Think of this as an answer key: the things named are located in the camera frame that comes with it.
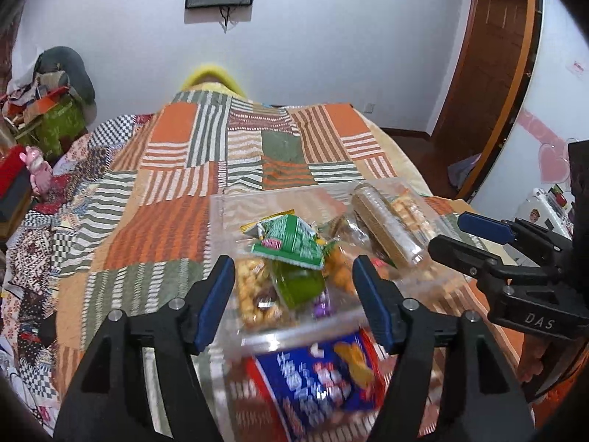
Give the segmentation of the blue snack bag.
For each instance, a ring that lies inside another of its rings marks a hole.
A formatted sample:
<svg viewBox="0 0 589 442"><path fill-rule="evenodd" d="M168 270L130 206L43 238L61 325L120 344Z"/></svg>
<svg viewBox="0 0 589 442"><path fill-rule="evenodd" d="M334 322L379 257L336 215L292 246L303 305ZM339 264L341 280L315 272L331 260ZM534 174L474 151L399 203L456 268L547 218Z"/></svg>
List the blue snack bag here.
<svg viewBox="0 0 589 442"><path fill-rule="evenodd" d="M361 328L244 362L271 408L280 441L300 441L334 416L380 408L387 386L370 333Z"/></svg>

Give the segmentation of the round cracker tube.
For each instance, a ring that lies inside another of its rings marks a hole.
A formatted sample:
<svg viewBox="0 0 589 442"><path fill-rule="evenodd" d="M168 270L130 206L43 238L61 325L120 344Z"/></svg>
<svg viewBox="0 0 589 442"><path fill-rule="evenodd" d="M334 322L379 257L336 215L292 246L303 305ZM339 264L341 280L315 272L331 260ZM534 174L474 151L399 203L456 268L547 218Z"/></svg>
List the round cracker tube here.
<svg viewBox="0 0 589 442"><path fill-rule="evenodd" d="M356 186L352 208L398 269L413 269L424 260L423 247L375 187L366 183Z"/></svg>

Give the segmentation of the clear biscuit stick pack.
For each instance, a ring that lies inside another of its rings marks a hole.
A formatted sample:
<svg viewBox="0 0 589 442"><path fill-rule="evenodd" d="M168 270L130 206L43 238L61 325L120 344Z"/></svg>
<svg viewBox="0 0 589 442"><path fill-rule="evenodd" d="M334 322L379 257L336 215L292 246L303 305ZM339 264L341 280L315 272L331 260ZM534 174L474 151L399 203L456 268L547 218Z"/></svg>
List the clear biscuit stick pack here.
<svg viewBox="0 0 589 442"><path fill-rule="evenodd" d="M426 218L417 200L408 190L395 197L389 206L407 232L410 232L418 242L427 245L432 238L437 236L434 225Z"/></svg>

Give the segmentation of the patchwork striped bed quilt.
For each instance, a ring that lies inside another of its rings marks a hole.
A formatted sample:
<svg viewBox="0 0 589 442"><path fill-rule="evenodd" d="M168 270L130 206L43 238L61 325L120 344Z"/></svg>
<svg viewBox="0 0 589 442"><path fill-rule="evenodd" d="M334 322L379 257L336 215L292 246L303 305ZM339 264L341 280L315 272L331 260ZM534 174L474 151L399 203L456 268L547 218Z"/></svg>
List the patchwork striped bed quilt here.
<svg viewBox="0 0 589 442"><path fill-rule="evenodd" d="M291 208L321 224L345 210L352 184L389 190L394 177L435 228L458 235L466 209L433 196L348 104L274 108L207 85L98 125L54 175L50 199L9 239L1 309L3 376L46 432L108 310L150 312L185 293L214 256L244 250L246 222Z"/></svg>

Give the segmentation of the green snack packet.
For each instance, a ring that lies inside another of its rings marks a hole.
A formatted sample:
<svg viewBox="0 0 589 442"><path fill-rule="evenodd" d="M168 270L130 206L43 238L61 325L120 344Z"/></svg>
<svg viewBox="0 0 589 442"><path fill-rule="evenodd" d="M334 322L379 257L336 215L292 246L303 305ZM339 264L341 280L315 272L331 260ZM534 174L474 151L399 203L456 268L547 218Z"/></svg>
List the green snack packet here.
<svg viewBox="0 0 589 442"><path fill-rule="evenodd" d="M251 253L303 269L321 270L324 252L315 230L293 211L282 211L242 225L240 231L255 242Z"/></svg>

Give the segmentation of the red gift box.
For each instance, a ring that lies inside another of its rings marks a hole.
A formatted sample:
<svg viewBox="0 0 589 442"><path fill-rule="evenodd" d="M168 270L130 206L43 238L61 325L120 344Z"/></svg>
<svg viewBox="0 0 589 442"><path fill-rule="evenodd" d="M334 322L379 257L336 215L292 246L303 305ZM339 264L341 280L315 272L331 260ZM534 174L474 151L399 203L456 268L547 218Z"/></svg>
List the red gift box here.
<svg viewBox="0 0 589 442"><path fill-rule="evenodd" d="M25 148L22 145L16 145L1 158L0 197L4 197L19 173L25 168L25 163L21 159L21 156L25 154Z"/></svg>

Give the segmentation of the wooden door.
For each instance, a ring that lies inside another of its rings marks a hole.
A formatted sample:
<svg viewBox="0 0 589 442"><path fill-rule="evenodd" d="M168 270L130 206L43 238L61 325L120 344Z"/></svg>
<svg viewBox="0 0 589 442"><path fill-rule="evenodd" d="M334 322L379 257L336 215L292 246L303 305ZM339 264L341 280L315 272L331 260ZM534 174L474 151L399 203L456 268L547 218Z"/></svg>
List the wooden door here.
<svg viewBox="0 0 589 442"><path fill-rule="evenodd" d="M433 132L454 197L470 197L498 156L529 69L537 0L470 0Z"/></svg>

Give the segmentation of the green patterned bag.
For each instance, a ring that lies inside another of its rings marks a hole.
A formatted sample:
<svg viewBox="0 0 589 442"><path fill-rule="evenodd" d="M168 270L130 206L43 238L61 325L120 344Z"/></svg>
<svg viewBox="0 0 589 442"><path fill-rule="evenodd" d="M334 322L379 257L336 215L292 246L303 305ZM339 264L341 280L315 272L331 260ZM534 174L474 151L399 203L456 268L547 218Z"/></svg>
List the green patterned bag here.
<svg viewBox="0 0 589 442"><path fill-rule="evenodd" d="M55 160L67 153L77 138L86 132L86 121L78 103L71 96L63 96L59 103L38 118L32 131L34 145L47 160Z"/></svg>

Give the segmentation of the clear plastic storage box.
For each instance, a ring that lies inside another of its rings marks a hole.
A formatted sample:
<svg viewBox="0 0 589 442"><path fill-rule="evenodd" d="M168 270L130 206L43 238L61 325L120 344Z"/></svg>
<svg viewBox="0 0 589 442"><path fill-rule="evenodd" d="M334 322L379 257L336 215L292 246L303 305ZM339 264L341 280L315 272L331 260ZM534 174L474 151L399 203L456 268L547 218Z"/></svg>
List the clear plastic storage box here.
<svg viewBox="0 0 589 442"><path fill-rule="evenodd" d="M240 359L365 326L352 281L358 256L404 297L440 307L466 282L426 252L432 238L449 232L400 178L215 196L212 255L236 264L216 343Z"/></svg>

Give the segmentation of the caramel popcorn pack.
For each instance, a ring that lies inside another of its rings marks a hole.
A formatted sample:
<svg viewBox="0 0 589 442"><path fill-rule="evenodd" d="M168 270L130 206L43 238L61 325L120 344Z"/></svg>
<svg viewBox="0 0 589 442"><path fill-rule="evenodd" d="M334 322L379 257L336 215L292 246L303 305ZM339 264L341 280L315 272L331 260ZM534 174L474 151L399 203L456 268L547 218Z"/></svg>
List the caramel popcorn pack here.
<svg viewBox="0 0 589 442"><path fill-rule="evenodd" d="M285 323L288 314L272 283L269 264L264 259L238 259L237 302L241 323L252 331L276 328Z"/></svg>

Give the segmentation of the pink plush toy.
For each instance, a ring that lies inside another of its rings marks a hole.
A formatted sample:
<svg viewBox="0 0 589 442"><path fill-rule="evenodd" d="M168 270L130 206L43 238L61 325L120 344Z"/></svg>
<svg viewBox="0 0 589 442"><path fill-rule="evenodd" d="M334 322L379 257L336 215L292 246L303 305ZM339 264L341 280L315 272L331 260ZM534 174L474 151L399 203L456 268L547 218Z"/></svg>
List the pink plush toy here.
<svg viewBox="0 0 589 442"><path fill-rule="evenodd" d="M50 190L53 171L43 152L37 147L27 146L19 157L30 173L32 192L35 196L44 197Z"/></svg>

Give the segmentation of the orange fried snack bag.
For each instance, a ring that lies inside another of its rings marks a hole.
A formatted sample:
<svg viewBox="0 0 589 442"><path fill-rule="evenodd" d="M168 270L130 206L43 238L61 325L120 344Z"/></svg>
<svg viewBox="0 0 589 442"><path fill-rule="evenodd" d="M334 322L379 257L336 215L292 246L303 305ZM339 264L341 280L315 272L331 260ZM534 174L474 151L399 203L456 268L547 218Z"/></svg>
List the orange fried snack bag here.
<svg viewBox="0 0 589 442"><path fill-rule="evenodd" d="M397 280L400 278L400 273L395 267L377 257L374 253L367 252L356 245L350 245L346 242L333 241L324 247L322 275L325 281L350 295L357 295L352 280L352 266L358 256L367 256L383 280Z"/></svg>

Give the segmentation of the clear bag round biscuits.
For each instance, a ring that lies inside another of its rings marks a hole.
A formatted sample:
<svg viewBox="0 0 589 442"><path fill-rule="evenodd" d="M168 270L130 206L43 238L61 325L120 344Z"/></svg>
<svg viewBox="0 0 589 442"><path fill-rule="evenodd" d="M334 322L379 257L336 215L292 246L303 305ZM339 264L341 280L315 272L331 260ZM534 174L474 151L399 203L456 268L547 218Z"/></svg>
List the clear bag round biscuits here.
<svg viewBox="0 0 589 442"><path fill-rule="evenodd" d="M328 235L362 249L371 250L373 248L366 225L353 211L334 218L329 223Z"/></svg>

